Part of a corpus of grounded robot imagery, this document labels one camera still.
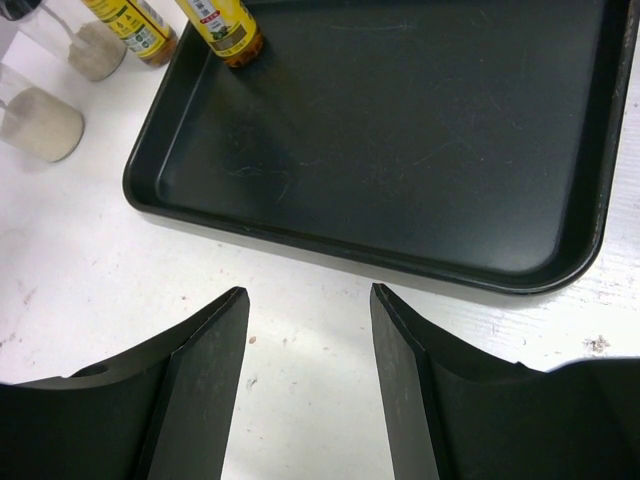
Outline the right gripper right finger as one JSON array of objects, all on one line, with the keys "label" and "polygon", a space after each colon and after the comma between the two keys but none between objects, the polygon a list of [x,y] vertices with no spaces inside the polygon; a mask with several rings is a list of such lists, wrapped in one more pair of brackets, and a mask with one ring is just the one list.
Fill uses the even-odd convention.
[{"label": "right gripper right finger", "polygon": [[373,344],[398,479],[635,479],[639,362],[549,372],[486,353],[371,289]]}]

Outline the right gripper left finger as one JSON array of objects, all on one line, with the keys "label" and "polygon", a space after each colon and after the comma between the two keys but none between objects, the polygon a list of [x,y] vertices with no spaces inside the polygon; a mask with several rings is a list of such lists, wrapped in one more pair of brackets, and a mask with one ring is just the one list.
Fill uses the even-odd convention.
[{"label": "right gripper left finger", "polygon": [[246,346],[235,287],[68,377],[1,388],[5,479],[217,479]]}]

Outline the clear shaker bottle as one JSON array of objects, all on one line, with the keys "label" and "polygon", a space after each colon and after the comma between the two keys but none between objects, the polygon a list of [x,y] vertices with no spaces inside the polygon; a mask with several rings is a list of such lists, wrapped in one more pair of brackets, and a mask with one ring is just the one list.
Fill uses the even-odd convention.
[{"label": "clear shaker bottle", "polygon": [[91,82],[126,56],[126,45],[80,1],[5,0],[1,17]]},{"label": "clear shaker bottle", "polygon": [[49,163],[67,158],[85,129],[82,113],[1,64],[1,140]]}]

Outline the yellow label oil bottle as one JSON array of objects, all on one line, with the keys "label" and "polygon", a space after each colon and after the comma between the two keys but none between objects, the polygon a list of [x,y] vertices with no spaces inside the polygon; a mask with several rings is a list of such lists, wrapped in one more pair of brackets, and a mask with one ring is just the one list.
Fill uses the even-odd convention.
[{"label": "yellow label oil bottle", "polygon": [[178,0],[177,5],[228,67],[247,66],[261,53],[263,34],[242,1]]},{"label": "yellow label oil bottle", "polygon": [[147,1],[83,0],[82,3],[146,65],[161,67],[171,60],[177,35]]}]

